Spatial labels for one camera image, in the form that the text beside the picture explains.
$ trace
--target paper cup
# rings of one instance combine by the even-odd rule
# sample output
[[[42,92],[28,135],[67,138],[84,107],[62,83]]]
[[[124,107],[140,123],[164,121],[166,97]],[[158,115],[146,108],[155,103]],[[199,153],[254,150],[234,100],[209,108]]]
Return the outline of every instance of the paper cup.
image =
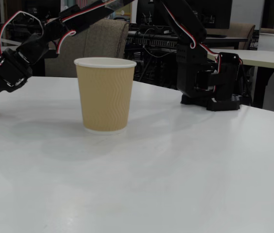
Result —
[[[127,126],[136,62],[106,57],[74,61],[83,124],[96,134],[117,134]]]

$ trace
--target robotic arm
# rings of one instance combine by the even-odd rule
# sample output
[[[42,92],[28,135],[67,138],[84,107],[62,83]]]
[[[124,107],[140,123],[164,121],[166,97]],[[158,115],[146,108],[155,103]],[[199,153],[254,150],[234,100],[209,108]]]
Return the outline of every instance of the robotic arm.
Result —
[[[7,49],[1,52],[0,50],[0,92],[4,90],[13,92],[24,86],[32,76],[31,66],[49,50],[50,42],[86,30],[90,25],[133,0],[123,0],[123,4],[119,4],[118,1],[98,0],[83,9],[77,5],[72,6],[61,12],[59,18],[47,23],[42,35],[33,34],[16,51]],[[209,90],[196,88],[195,78],[191,76],[196,76],[197,72],[192,74],[190,73],[192,70],[188,71],[188,68],[197,70],[190,65],[192,62],[188,63],[190,59],[199,63],[207,60],[207,47],[202,44],[206,38],[206,29],[192,11],[187,0],[155,0],[155,2],[179,38],[177,54],[184,54],[183,56],[177,55],[180,70],[178,72],[178,83],[180,83],[178,88],[189,98],[212,97],[213,94]]]

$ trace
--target beige chair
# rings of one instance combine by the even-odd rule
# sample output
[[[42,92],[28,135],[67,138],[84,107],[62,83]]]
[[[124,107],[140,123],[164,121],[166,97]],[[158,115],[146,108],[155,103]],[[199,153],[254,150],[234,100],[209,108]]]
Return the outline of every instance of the beige chair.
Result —
[[[247,50],[250,40],[255,30],[254,24],[249,23],[230,23],[229,29],[207,29],[208,34],[226,35],[231,37],[247,38],[247,42],[241,42],[239,50]]]
[[[73,61],[81,57],[116,57],[124,54],[129,24],[103,19],[76,36],[68,36],[55,59],[45,59],[49,77],[77,77]]]

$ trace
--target white table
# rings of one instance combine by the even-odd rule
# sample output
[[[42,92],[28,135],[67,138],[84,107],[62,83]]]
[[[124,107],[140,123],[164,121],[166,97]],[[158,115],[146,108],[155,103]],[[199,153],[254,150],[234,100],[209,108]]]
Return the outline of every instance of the white table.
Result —
[[[11,45],[17,45],[17,46],[21,45],[20,42],[17,42],[17,41],[14,41],[14,40],[6,40],[6,39],[3,39],[3,38],[1,38],[1,42],[11,44]]]
[[[263,107],[265,88],[269,79],[274,73],[274,51],[252,51],[252,50],[213,50],[216,53],[229,52],[236,53],[243,60],[244,65],[258,67],[254,106]],[[214,60],[214,56],[208,55],[209,59]]]
[[[274,233],[274,112],[134,83],[127,132],[87,133],[76,79],[0,94],[0,233]]]

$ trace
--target cup rim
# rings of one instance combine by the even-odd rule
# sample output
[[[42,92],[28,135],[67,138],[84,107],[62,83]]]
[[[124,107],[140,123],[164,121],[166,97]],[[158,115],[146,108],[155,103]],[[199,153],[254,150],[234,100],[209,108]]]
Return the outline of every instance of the cup rim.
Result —
[[[88,68],[123,69],[133,68],[136,62],[111,57],[85,57],[74,60],[75,65]]]

